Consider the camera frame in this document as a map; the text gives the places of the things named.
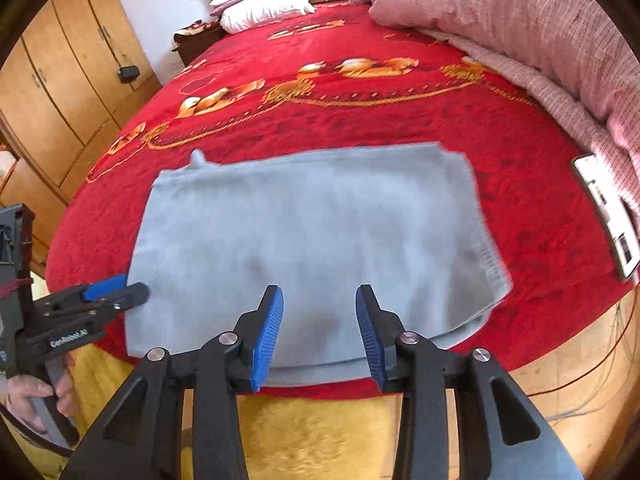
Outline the grey pants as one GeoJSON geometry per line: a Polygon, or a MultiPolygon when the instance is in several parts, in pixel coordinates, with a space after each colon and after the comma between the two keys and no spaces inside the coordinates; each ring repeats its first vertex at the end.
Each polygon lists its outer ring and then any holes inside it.
{"type": "Polygon", "coordinates": [[[366,377],[357,288],[448,349],[475,334],[512,281],[466,157],[436,143],[338,148],[221,165],[202,152],[154,181],[128,271],[149,287],[126,350],[200,348],[282,289],[267,382],[366,377]]]}

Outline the yellow fluffy garment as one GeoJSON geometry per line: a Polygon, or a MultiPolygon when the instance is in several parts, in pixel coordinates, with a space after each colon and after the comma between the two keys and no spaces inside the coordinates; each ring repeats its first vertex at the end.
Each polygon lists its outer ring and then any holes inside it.
{"type": "MultiPolygon", "coordinates": [[[[58,393],[86,432],[132,372],[94,344],[72,352],[58,393]]],[[[320,400],[243,396],[239,416],[253,479],[387,479],[397,446],[399,396],[320,400]]]]}

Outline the small black hanging device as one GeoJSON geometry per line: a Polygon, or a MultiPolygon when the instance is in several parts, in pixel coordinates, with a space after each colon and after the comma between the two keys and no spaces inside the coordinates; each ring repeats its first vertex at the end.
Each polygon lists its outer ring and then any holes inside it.
{"type": "Polygon", "coordinates": [[[117,71],[117,76],[122,84],[131,84],[140,77],[140,70],[137,65],[120,66],[117,71]]]}

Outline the wooden wardrobe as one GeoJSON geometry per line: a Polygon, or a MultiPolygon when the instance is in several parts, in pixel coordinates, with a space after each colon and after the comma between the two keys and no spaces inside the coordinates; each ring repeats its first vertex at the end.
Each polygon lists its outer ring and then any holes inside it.
{"type": "Polygon", "coordinates": [[[35,213],[32,272],[89,170],[160,90],[120,0],[47,0],[1,69],[1,203],[35,213]],[[120,66],[140,77],[122,84],[120,66]]]}

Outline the smartphone on bed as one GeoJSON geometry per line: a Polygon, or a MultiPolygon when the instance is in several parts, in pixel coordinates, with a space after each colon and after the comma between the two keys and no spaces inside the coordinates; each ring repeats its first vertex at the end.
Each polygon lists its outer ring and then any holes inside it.
{"type": "Polygon", "coordinates": [[[602,223],[620,278],[638,281],[639,239],[613,178],[593,154],[574,158],[572,166],[602,223]]]}

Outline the dark wooden nightstand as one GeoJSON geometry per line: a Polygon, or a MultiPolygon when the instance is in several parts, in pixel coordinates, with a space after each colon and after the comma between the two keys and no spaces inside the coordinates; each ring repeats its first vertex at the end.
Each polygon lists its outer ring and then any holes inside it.
{"type": "Polygon", "coordinates": [[[196,58],[198,58],[203,52],[205,52],[212,44],[221,40],[226,36],[226,31],[220,27],[216,30],[211,30],[205,34],[196,35],[192,37],[182,38],[180,41],[174,40],[174,51],[180,56],[180,60],[184,66],[191,64],[196,58]]]}

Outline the cloth on nightstand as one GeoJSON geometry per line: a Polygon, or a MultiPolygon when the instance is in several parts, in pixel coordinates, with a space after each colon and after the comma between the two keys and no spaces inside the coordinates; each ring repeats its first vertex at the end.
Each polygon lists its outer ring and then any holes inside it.
{"type": "Polygon", "coordinates": [[[216,18],[214,18],[213,21],[197,20],[174,32],[175,42],[180,41],[182,38],[205,34],[206,32],[210,32],[211,30],[216,30],[218,28],[219,21],[216,18]]]}

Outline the red floral bed blanket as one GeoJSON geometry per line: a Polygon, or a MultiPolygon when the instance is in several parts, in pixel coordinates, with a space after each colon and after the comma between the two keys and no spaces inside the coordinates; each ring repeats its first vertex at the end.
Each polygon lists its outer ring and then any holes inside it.
{"type": "Polygon", "coordinates": [[[463,350],[485,346],[515,370],[628,292],[570,168],[577,145],[544,108],[450,44],[348,3],[218,41],[124,120],[55,231],[47,285],[125,273],[154,180],[194,150],[231,164],[419,142],[469,159],[513,282],[463,350]]]}

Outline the white pillow stack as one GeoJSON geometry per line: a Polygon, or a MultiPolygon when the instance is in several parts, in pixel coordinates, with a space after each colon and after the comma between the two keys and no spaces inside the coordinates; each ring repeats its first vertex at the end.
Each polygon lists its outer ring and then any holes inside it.
{"type": "Polygon", "coordinates": [[[314,13],[309,0],[212,0],[209,15],[229,34],[314,13]]]}

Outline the pink checked quilt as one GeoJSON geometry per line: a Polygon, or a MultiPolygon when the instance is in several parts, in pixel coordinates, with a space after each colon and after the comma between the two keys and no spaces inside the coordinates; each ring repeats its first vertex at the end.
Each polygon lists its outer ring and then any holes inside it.
{"type": "Polygon", "coordinates": [[[639,210],[639,62],[596,0],[349,0],[445,39],[525,89],[639,210]]]}

